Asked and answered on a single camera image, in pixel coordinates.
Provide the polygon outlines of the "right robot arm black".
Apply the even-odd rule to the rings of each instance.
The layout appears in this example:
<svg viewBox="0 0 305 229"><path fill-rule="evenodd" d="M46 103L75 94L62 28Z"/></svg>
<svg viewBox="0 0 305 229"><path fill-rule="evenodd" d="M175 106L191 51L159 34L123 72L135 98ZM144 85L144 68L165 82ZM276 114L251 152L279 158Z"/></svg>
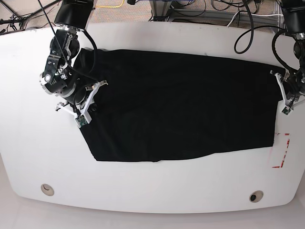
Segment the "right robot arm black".
<svg viewBox="0 0 305 229"><path fill-rule="evenodd" d="M70 113L78 127L91 122L89 108L100 87L107 85L106 80L96 79L92 73L98 60L98 49L87 32L89 19L95 10L94 0L64 0L55 17L59 29L53 30L50 54L45 69L40 74L40 85L48 94L60 96L55 110ZM88 73L72 67L72 60L80 50L77 33L81 31L93 46L93 64Z"/></svg>

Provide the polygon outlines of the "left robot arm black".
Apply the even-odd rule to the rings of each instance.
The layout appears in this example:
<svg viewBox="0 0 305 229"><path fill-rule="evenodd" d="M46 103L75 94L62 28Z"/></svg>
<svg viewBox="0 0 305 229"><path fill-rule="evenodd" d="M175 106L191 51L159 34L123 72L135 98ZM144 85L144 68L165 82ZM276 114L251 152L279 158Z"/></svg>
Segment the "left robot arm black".
<svg viewBox="0 0 305 229"><path fill-rule="evenodd" d="M288 70L285 76L276 73L275 77L280 87L283 102L280 105L281 113L290 115L297 102L305 94L305 2L303 0L281 0L285 28L279 30L272 39L272 51L278 62ZM276 52L275 43L280 35L289 35L295 40L294 55L299 61L297 70L284 62Z"/></svg>

